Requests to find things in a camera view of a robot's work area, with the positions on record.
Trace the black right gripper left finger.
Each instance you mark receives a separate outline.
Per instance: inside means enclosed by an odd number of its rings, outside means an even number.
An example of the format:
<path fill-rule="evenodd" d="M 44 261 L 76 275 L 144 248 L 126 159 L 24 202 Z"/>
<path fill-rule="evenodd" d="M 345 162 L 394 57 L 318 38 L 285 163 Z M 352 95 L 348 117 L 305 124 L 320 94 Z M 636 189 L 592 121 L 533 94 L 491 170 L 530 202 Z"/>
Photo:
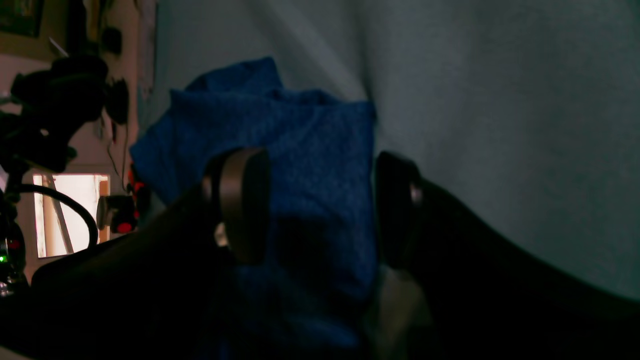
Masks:
<path fill-rule="evenodd" d="M 151 224 L 53 260 L 2 298 L 1 346 L 34 360 L 188 354 L 218 275 L 265 258 L 270 182 L 265 148 L 213 157 Z"/>

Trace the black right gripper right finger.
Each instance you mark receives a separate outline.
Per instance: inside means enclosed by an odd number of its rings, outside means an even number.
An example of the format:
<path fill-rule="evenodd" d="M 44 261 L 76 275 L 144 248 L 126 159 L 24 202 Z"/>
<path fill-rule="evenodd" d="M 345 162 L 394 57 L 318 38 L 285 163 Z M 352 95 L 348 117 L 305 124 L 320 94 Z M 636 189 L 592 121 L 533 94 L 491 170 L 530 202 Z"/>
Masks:
<path fill-rule="evenodd" d="M 416 164 L 381 152 L 375 210 L 384 261 L 407 272 L 450 360 L 637 360 L 639 302 L 537 259 Z"/>

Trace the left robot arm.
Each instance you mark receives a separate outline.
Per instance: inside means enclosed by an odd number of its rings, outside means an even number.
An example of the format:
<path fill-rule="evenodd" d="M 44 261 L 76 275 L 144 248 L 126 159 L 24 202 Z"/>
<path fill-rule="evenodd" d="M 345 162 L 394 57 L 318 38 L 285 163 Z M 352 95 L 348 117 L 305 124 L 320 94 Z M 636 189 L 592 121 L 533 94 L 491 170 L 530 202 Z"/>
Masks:
<path fill-rule="evenodd" d="M 56 59 L 47 70 L 19 73 L 1 103 L 22 107 L 18 114 L 1 113 L 1 296 L 29 288 L 25 276 L 25 237 L 16 218 L 23 193 L 39 193 L 64 203 L 85 222 L 87 246 L 99 243 L 96 221 L 80 203 L 50 187 L 23 183 L 31 169 L 62 173 L 77 157 L 69 143 L 86 123 L 98 120 L 108 95 L 106 62 L 97 55 L 77 54 Z"/>

